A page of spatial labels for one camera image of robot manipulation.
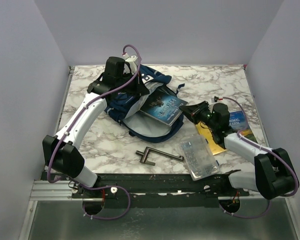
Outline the black starry book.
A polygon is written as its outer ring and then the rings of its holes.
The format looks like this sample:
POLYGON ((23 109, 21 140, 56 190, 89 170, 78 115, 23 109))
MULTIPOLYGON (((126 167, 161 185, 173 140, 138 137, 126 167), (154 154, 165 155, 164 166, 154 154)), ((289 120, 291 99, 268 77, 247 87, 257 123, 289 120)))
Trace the black starry book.
POLYGON ((171 127, 182 114, 180 107, 186 106, 187 101, 176 96, 158 91, 151 94, 140 111, 159 122, 171 127))

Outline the aluminium rail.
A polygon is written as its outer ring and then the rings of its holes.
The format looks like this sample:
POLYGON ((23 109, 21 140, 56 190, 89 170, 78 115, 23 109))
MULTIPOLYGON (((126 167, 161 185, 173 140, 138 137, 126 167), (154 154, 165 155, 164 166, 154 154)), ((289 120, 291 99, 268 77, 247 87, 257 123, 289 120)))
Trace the aluminium rail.
MULTIPOLYGON (((35 181, 32 185, 30 193, 31 201, 93 201, 101 202, 103 195, 100 192, 96 193, 96 197, 90 197, 85 193, 79 193, 77 190, 72 189, 73 183, 67 180, 61 180, 57 183, 50 184, 45 180, 35 181)), ((131 198, 138 197, 192 197, 193 192, 177 191, 173 193, 133 193, 131 198)))

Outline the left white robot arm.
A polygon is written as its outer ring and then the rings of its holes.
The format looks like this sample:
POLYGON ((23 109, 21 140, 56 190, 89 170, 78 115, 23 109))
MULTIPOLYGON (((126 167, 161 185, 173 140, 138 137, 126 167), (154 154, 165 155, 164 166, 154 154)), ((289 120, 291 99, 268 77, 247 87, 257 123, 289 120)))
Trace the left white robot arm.
POLYGON ((104 72, 88 85, 82 103, 67 124, 54 136, 44 137, 43 154, 50 183, 57 182, 51 173, 55 170, 84 185, 83 191, 89 197, 100 194, 98 175, 85 166, 79 148, 94 121, 111 101, 121 95, 142 97, 149 94, 140 70, 141 58, 138 55, 124 53, 122 57, 109 57, 104 72))

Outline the yellow notebook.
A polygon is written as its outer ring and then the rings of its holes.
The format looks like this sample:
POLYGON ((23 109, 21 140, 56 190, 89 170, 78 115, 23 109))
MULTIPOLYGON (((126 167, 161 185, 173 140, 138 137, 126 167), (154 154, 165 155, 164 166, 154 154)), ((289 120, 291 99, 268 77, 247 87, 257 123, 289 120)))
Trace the yellow notebook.
POLYGON ((214 156, 226 151, 226 149, 222 148, 221 146, 215 143, 215 141, 213 140, 211 130, 204 123, 200 122, 195 126, 197 128, 198 133, 205 137, 205 139, 207 140, 208 146, 214 156))

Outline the navy blue student backpack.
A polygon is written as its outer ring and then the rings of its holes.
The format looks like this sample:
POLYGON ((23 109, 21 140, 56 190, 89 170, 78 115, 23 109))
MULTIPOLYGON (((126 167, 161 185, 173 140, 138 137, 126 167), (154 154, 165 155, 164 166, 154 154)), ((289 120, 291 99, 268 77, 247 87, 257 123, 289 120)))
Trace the navy blue student backpack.
POLYGON ((165 142, 173 137, 183 126, 183 113, 172 126, 168 126, 145 115, 140 109, 153 93, 163 92, 177 97, 179 91, 173 91, 168 87, 172 80, 170 75, 165 75, 145 65, 140 67, 140 73, 145 86, 149 89, 149 94, 138 97, 120 93, 107 104, 105 113, 115 122, 126 127, 132 137, 138 137, 150 143, 165 142))

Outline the blue animal farm book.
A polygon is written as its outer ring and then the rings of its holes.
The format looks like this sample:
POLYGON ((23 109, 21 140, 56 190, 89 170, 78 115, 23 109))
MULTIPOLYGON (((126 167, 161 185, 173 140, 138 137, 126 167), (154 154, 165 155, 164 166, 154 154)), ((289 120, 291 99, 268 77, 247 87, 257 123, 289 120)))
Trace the blue animal farm book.
POLYGON ((255 138, 250 126, 247 126, 247 121, 241 110, 229 113, 229 126, 236 132, 241 130, 240 134, 242 136, 257 143, 257 139, 255 138))

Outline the clear plastic pencil case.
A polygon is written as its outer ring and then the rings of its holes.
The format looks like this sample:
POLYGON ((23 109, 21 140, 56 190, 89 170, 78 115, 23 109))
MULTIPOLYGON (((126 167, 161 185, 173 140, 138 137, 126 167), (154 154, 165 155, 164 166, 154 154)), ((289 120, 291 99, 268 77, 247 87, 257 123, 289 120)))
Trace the clear plastic pencil case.
POLYGON ((220 173, 219 165, 202 135, 181 141, 179 148, 193 181, 220 173))

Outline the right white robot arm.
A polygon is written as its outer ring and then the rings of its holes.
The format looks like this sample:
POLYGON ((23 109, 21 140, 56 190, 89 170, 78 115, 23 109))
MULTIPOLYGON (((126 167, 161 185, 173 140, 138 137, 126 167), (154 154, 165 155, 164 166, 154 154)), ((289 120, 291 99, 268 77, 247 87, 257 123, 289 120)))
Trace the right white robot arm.
POLYGON ((247 189, 272 200, 297 193, 300 184, 288 152, 283 148, 262 146, 233 129, 226 104, 219 100, 212 104, 203 101, 181 106, 180 110, 192 123, 204 123, 217 145, 240 155, 254 166, 253 172, 239 170, 229 173, 228 179, 220 183, 220 191, 224 195, 231 196, 238 189, 247 189))

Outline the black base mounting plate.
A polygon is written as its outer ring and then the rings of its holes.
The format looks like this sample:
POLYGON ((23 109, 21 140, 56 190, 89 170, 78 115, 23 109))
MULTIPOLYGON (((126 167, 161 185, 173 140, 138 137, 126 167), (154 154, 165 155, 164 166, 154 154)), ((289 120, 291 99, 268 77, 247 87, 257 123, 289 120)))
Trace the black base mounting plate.
POLYGON ((119 174, 102 173, 96 187, 88 190, 61 183, 70 191, 70 199, 83 200, 89 208, 104 203, 107 208, 217 208, 220 200, 247 197, 249 192, 230 185, 227 174, 216 174, 193 181, 188 174, 119 174))

